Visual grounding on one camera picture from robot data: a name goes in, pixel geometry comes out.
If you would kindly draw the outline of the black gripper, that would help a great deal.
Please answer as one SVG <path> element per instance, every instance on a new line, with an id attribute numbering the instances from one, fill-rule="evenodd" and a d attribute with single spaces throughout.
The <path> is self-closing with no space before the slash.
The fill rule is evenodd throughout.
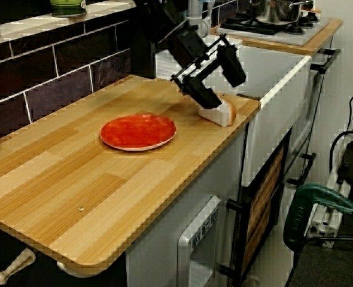
<path id="1" fill-rule="evenodd" d="M 225 34 L 207 46 L 196 32 L 196 28 L 183 25 L 176 28 L 164 39 L 167 48 L 182 69 L 171 76 L 184 94 L 191 96 L 202 108 L 214 109 L 222 103 L 211 88 L 206 88 L 202 81 L 222 67 L 223 75 L 232 87 L 243 84 L 246 75 L 236 55 L 236 47 L 228 42 Z M 201 71 L 192 76 L 178 77 L 192 64 Z"/>

